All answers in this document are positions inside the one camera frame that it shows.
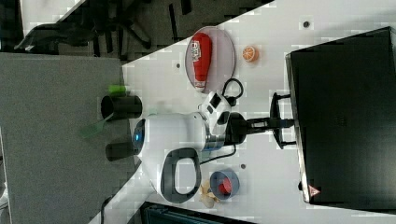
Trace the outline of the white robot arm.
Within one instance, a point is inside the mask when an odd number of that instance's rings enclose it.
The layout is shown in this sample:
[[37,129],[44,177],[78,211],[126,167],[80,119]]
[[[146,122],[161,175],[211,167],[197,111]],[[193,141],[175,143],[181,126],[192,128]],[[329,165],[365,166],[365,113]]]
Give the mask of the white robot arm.
[[[220,133],[211,132],[212,124]],[[139,120],[132,140],[155,191],[170,203],[184,203],[196,194],[201,184],[200,152],[235,147],[243,143],[247,135],[267,131],[284,147],[287,143],[281,140],[281,130],[293,125],[292,119],[245,119],[236,112],[224,112],[213,123],[201,112],[161,114]],[[191,189],[182,193],[176,187],[177,164],[186,159],[191,161],[195,177]]]

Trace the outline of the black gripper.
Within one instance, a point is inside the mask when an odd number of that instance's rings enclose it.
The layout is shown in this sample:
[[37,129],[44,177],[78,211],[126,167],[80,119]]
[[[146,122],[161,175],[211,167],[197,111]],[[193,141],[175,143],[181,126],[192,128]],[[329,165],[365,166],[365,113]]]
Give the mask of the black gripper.
[[252,125],[294,125],[294,119],[257,118],[248,119],[246,121],[241,114],[234,112],[230,115],[227,123],[224,141],[225,146],[242,144],[247,134],[265,133],[284,129],[284,126],[252,126],[248,128],[247,122]]

